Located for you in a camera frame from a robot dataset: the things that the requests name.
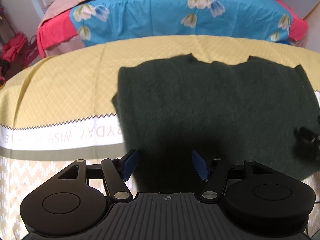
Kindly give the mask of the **beige zigzag patterned bedsheet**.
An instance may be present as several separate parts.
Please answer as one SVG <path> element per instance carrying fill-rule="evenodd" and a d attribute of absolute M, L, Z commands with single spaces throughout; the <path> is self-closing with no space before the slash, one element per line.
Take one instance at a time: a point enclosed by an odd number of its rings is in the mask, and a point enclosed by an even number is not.
<path fill-rule="evenodd" d="M 319 53 L 266 41 L 158 36 L 110 42 L 45 58 L 1 87 L 1 238 L 22 239 L 23 198 L 75 159 L 124 153 L 112 97 L 120 67 L 192 54 L 203 62 L 262 57 L 302 65 L 319 92 Z"/>

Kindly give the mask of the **blue floral quilt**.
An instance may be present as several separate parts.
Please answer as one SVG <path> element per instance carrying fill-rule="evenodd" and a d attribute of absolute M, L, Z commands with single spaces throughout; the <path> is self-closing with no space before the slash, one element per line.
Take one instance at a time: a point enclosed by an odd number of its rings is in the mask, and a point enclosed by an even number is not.
<path fill-rule="evenodd" d="M 276 0 L 92 0 L 74 7 L 69 17 L 87 47 L 163 35 L 283 42 L 293 22 Z"/>

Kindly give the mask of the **dark green knit sweater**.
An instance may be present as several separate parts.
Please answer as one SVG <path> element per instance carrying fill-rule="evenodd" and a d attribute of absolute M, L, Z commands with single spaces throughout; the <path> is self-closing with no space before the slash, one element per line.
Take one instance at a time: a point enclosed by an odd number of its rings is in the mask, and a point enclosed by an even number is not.
<path fill-rule="evenodd" d="M 121 67 L 113 97 L 127 150 L 139 152 L 140 191 L 179 192 L 200 178 L 192 152 L 255 160 L 298 180 L 319 171 L 295 152 L 301 127 L 319 132 L 319 104 L 302 66 L 250 56 L 227 65 L 193 55 Z"/>

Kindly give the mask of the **red bed cover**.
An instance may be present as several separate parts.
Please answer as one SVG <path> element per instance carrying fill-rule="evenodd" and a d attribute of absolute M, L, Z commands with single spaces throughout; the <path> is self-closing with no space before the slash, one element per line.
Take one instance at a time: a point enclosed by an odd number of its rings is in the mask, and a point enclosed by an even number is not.
<path fill-rule="evenodd" d="M 69 17 L 67 10 L 39 26 L 36 34 L 37 48 L 44 59 L 84 48 L 84 43 Z"/>

